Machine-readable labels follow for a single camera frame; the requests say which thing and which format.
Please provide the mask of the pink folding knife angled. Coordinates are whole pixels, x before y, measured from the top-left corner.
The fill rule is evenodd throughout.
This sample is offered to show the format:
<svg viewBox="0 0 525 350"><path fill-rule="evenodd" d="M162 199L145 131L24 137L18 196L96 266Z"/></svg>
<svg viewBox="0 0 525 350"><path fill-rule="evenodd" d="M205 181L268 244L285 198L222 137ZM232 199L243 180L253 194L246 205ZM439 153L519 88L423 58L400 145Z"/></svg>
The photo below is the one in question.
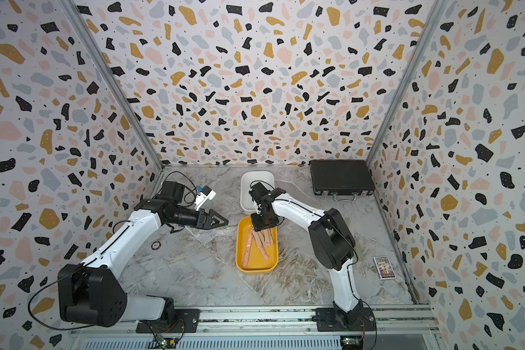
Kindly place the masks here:
<svg viewBox="0 0 525 350"><path fill-rule="evenodd" d="M270 229L265 230L265 240L268 246L271 246L274 243Z"/></svg>

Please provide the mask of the white storage box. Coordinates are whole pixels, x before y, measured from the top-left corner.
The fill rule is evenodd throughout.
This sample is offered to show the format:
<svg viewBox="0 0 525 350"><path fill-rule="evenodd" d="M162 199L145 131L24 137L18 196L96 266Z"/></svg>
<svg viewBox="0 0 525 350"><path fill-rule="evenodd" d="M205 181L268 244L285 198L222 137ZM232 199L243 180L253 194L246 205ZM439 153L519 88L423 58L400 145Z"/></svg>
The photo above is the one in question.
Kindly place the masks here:
<svg viewBox="0 0 525 350"><path fill-rule="evenodd" d="M253 214L258 205L253 200L251 192L259 188L259 184L267 191L274 189L274 175L268 171L246 172L241 179L240 206L245 214Z"/></svg>

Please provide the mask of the pink folding knife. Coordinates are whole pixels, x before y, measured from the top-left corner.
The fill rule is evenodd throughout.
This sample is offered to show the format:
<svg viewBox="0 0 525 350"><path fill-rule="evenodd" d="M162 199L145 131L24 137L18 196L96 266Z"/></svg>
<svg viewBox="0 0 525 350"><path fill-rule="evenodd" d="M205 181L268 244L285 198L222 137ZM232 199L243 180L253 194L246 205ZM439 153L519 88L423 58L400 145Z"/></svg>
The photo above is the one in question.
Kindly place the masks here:
<svg viewBox="0 0 525 350"><path fill-rule="evenodd" d="M255 239L255 243L258 248L264 248L264 237L262 236L262 233L259 231L252 231L251 234L253 235Z"/></svg>

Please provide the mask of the yellow storage box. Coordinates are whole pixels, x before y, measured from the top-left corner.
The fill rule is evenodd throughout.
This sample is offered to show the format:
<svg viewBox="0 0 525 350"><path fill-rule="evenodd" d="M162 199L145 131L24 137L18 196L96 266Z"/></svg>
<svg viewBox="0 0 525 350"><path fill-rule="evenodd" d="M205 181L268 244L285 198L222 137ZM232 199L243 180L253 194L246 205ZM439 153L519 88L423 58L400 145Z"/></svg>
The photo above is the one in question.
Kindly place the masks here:
<svg viewBox="0 0 525 350"><path fill-rule="evenodd" d="M277 228L255 231L251 217L238 225L236 266L245 274L267 274L279 261Z"/></svg>

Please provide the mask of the long pink fruit knife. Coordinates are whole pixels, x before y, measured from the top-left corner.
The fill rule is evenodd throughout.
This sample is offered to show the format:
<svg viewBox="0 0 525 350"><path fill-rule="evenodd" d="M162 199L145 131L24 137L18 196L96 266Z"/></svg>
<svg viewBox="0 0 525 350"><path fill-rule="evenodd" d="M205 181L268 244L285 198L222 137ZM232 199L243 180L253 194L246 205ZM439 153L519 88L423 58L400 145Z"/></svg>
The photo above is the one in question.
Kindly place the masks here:
<svg viewBox="0 0 525 350"><path fill-rule="evenodd" d="M253 240L252 233L251 233L251 231L249 231L249 233L246 235L245 252L244 252L243 258L242 258L242 265L241 265L241 267L243 269L246 269L247 266L248 266L248 263L249 263L249 257L250 257L250 251L251 251L251 246L252 246L252 240Z"/></svg>

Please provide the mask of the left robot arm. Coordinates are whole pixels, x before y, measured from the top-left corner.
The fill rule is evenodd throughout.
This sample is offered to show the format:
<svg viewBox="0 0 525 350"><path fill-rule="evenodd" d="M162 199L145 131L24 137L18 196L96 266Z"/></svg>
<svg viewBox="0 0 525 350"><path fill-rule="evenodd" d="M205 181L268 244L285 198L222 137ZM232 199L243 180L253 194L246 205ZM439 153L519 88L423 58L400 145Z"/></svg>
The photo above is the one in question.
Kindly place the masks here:
<svg viewBox="0 0 525 350"><path fill-rule="evenodd" d="M140 201L105 244L80 264L68 264L59 271L61 319L105 328L127 321L155 321L172 326L176 312L170 297L129 295L118 279L141 245L165 225L200 230L226 226L226 218L213 209L202 208L215 195L208 186L199 188L192 206L184 207L184 185L164 182L153 198Z"/></svg>

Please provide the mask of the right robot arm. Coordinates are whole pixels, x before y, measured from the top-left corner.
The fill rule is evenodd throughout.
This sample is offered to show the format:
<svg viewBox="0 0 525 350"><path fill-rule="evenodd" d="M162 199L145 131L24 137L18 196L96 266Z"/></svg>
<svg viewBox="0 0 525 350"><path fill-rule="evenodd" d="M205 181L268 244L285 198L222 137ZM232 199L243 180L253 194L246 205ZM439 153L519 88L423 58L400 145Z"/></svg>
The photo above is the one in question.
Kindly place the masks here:
<svg viewBox="0 0 525 350"><path fill-rule="evenodd" d="M307 231L316 259L330 273L335 319L343 328L354 325L364 304L353 278L358 260L355 240L341 213L337 209L315 209L281 188L268 189L262 182L253 182L249 195L257 205L251 215L256 231L275 228L281 219Z"/></svg>

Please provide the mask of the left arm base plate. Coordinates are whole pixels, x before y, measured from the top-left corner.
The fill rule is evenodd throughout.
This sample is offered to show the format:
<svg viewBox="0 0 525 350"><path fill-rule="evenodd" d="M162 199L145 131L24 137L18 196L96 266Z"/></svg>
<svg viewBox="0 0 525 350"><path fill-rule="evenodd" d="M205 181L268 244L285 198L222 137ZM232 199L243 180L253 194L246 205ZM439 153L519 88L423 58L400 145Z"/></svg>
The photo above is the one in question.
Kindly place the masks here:
<svg viewBox="0 0 525 350"><path fill-rule="evenodd" d="M136 333L195 333L200 320L200 309L175 309L169 317L161 319L139 321Z"/></svg>

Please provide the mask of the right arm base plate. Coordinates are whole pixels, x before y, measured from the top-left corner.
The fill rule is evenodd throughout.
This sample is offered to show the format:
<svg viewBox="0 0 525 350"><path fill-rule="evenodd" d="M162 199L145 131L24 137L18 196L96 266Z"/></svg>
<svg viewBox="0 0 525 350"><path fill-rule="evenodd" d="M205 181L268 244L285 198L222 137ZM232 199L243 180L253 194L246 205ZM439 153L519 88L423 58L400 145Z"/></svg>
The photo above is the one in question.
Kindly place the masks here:
<svg viewBox="0 0 525 350"><path fill-rule="evenodd" d="M348 313L335 308L318 308L312 320L319 332L376 330L376 318L369 308L354 309Z"/></svg>

